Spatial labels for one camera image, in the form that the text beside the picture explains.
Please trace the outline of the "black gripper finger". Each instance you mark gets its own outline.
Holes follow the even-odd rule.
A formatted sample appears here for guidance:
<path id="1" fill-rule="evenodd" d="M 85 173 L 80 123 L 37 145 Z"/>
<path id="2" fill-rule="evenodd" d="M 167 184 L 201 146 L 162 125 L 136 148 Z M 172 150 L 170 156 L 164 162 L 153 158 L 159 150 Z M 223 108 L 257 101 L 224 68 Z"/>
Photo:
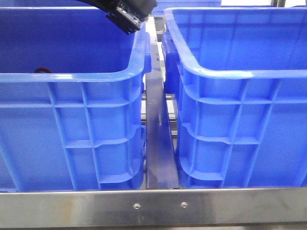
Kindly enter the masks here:
<path id="1" fill-rule="evenodd" d="M 156 0 L 119 0 L 106 17 L 126 34 L 132 34 L 141 29 L 156 6 Z"/>

